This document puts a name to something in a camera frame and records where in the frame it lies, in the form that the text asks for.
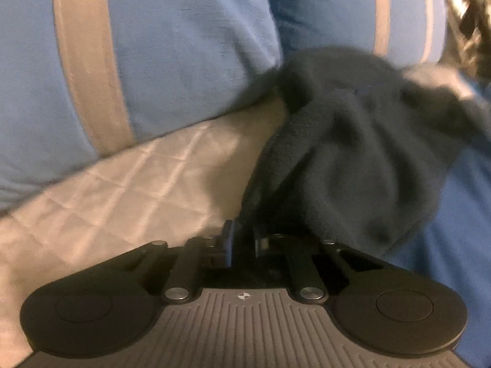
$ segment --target round button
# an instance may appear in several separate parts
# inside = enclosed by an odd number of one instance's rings
[[[389,290],[377,297],[377,309],[387,318],[400,322],[417,322],[428,317],[433,303],[414,290]]]
[[[187,289],[183,287],[171,287],[165,291],[165,297],[170,300],[183,300],[189,296]]]
[[[300,290],[300,296],[307,300],[318,300],[324,296],[324,292],[319,288],[307,286]]]
[[[91,322],[104,317],[112,308],[111,297],[102,293],[66,295],[56,304],[58,315],[70,322]]]

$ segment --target blue sheet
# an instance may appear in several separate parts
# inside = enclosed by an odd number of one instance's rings
[[[468,325],[456,353],[473,367],[491,366],[491,141],[479,137],[457,159],[439,211],[408,243],[385,256],[460,294]]]

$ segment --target black device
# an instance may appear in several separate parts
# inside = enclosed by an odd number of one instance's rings
[[[33,292],[18,367],[452,367],[456,292],[345,245],[256,231],[154,241]]]

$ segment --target circular pad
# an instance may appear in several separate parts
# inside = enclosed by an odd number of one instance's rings
[[[158,304],[129,273],[87,270],[41,287],[21,309],[35,350],[67,358],[115,352],[149,330]]]
[[[433,311],[431,300],[413,290],[389,290],[377,297],[377,309],[387,318],[401,322],[425,319]]]
[[[404,270],[354,275],[333,306],[338,325],[355,342],[397,357],[452,348],[467,323],[456,292]]]

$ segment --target small logo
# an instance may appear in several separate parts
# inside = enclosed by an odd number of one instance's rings
[[[247,292],[240,292],[237,297],[243,301],[246,301],[247,299],[249,299],[249,297],[252,297],[251,294],[248,294]]]

